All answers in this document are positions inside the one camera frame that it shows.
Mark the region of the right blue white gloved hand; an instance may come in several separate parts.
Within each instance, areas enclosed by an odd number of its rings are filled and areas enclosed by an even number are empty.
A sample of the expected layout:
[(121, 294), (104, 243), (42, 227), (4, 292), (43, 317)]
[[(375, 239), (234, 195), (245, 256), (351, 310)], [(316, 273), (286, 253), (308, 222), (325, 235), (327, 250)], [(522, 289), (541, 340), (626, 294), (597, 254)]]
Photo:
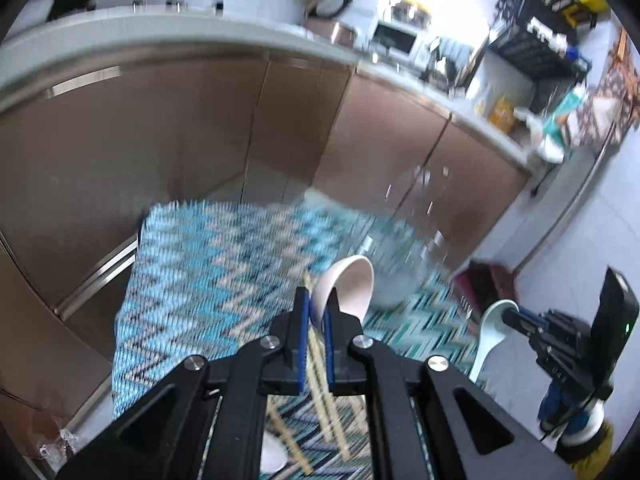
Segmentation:
[(537, 419), (541, 441), (560, 439), (566, 445), (576, 446), (600, 431), (604, 423), (604, 403), (594, 392), (581, 399), (558, 382), (550, 382), (539, 404)]

